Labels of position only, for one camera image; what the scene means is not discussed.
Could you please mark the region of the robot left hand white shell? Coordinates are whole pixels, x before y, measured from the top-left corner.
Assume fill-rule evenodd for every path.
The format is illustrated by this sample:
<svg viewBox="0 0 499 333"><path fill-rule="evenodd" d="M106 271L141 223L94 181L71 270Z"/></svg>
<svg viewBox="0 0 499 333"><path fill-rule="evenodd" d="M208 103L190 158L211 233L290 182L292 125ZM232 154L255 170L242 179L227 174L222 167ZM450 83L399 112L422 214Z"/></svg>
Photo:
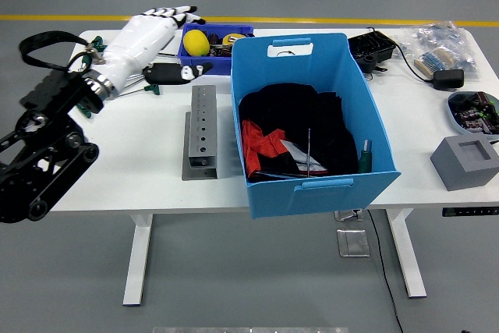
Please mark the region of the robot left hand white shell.
<svg viewBox="0 0 499 333"><path fill-rule="evenodd" d="M121 92L131 75L141 73L168 43L176 31L189 23L204 24L195 6L154 8L133 16L103 52L104 63L94 70Z"/></svg>

